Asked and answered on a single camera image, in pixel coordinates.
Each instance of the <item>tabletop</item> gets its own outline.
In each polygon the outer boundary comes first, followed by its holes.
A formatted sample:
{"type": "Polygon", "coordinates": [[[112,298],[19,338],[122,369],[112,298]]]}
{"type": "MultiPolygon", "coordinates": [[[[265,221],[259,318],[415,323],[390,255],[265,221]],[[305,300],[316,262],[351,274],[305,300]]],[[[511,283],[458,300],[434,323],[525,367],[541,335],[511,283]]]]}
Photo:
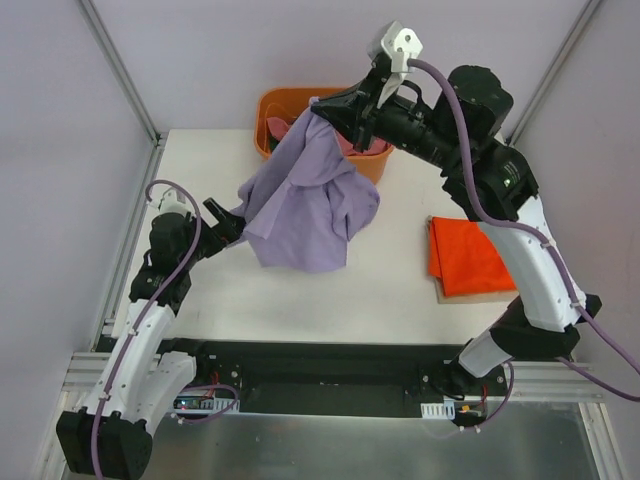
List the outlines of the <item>tabletop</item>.
{"type": "MultiPolygon", "coordinates": [[[[238,187],[260,167],[251,130],[172,130],[156,178],[177,182],[200,202],[231,209],[238,187]]],[[[395,150],[377,185],[380,208],[349,243],[347,266],[308,274],[261,268],[244,243],[199,262],[192,287],[167,337],[259,342],[463,344],[481,333],[507,302],[439,304],[427,275],[428,216],[464,218],[435,167],[395,150]]],[[[215,220],[204,209],[210,225],[215,220]]],[[[127,315],[129,286],[149,248],[148,208],[113,335],[127,315]]]]}

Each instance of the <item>orange basket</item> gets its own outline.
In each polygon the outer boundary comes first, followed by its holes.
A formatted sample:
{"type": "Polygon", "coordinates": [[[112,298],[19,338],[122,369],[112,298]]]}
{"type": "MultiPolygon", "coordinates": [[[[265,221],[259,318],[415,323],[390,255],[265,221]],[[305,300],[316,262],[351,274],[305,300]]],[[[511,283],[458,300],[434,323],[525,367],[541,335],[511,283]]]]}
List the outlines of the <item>orange basket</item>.
{"type": "MultiPolygon", "coordinates": [[[[291,87],[275,88],[265,93],[258,103],[258,111],[256,112],[256,129],[253,141],[258,153],[265,161],[271,156],[267,118],[278,117],[291,124],[309,106],[309,98],[325,97],[341,90],[344,88],[291,87]]],[[[349,156],[347,160],[356,166],[358,172],[376,184],[384,173],[387,158],[392,150],[393,147],[390,146],[379,155],[349,156]]]]}

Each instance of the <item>towel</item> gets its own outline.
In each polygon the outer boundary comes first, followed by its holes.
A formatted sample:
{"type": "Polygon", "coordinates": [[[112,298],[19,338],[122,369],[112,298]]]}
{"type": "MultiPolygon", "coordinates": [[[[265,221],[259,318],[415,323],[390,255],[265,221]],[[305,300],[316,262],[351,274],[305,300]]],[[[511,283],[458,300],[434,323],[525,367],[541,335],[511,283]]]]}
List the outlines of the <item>towel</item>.
{"type": "MultiPolygon", "coordinates": [[[[280,141],[287,134],[291,126],[278,117],[269,117],[267,118],[267,126],[269,127],[269,133],[273,138],[280,141]]],[[[338,138],[338,143],[340,144],[340,149],[342,150],[342,154],[346,157],[352,156],[361,156],[361,155],[380,155],[389,149],[389,144],[380,138],[374,138],[373,143],[371,144],[371,148],[369,150],[365,150],[364,152],[356,152],[353,148],[353,144],[336,132],[336,136],[338,138]]]]}
{"type": "Polygon", "coordinates": [[[433,217],[429,245],[429,274],[441,280],[445,297],[516,289],[500,255],[475,223],[433,217]]]}
{"type": "Polygon", "coordinates": [[[232,213],[264,267],[328,272],[347,263],[347,243],[375,216],[375,186],[342,154],[333,127],[310,109],[238,191],[232,213]]]}

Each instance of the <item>wall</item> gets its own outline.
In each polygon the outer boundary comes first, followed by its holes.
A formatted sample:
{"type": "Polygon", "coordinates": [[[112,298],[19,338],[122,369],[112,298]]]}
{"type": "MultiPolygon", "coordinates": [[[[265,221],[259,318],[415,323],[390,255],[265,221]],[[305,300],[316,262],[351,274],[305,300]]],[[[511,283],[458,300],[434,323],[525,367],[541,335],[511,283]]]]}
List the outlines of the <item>wall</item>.
{"type": "MultiPolygon", "coordinates": [[[[640,3],[605,2],[519,147],[541,185],[574,277],[601,295],[598,320],[640,357],[640,3]]],[[[640,394],[638,376],[589,335],[579,359],[640,394]]],[[[640,470],[638,405],[607,398],[629,472],[640,470]]]]}
{"type": "Polygon", "coordinates": [[[0,478],[34,475],[150,143],[72,0],[0,2],[0,478]]]}
{"type": "MultiPolygon", "coordinates": [[[[251,128],[283,85],[353,85],[391,20],[445,72],[491,67],[515,98],[510,130],[585,0],[95,0],[158,128],[251,128]]],[[[427,99],[435,99],[432,82],[427,99]]]]}

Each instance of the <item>lavender towel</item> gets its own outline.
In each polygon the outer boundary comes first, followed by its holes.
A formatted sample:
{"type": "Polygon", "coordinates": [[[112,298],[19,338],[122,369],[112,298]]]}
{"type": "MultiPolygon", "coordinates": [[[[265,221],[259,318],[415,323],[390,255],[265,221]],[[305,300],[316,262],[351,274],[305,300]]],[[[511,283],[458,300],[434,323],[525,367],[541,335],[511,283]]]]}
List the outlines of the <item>lavender towel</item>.
{"type": "Polygon", "coordinates": [[[333,127],[307,109],[269,161],[238,190],[233,210],[263,267],[328,272],[375,216],[380,196],[343,155],[333,127]]]}

